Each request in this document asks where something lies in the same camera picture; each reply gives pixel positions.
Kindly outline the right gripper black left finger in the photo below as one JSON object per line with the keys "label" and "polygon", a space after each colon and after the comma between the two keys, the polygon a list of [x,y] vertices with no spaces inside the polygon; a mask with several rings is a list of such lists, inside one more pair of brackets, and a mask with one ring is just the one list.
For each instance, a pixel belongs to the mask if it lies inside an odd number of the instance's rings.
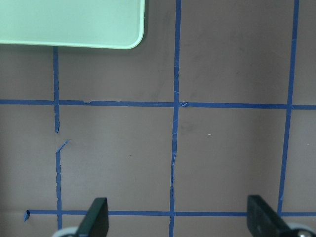
{"label": "right gripper black left finger", "polygon": [[106,237],[109,231],[106,197],[96,198],[78,227],[78,237]]}

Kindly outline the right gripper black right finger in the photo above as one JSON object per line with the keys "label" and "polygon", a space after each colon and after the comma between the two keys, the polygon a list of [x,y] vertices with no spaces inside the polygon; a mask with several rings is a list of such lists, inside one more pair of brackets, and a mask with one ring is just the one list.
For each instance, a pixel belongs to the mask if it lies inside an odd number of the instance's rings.
{"label": "right gripper black right finger", "polygon": [[247,227],[253,237],[285,237],[289,226],[259,195],[247,197]]}

